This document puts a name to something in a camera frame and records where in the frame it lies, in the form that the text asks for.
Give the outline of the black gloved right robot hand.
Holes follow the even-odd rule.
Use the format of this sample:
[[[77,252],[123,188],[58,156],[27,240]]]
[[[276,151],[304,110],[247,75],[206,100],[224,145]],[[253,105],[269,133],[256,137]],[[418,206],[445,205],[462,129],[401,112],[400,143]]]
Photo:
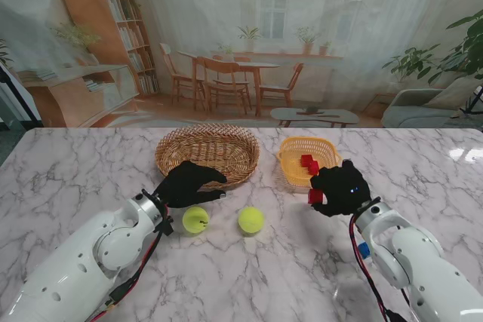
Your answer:
[[[326,199],[326,203],[312,203],[311,207],[327,217],[357,213],[373,200],[368,183],[349,159],[343,160],[340,167],[323,167],[310,183],[311,189]]]

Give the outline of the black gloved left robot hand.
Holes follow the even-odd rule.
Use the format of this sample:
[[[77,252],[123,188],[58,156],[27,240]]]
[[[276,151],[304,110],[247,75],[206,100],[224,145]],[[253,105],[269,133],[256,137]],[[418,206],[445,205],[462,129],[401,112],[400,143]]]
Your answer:
[[[201,187],[210,182],[224,184],[227,178],[214,168],[183,161],[168,173],[152,194],[170,208],[191,207],[215,201],[226,194],[219,189],[201,191]]]

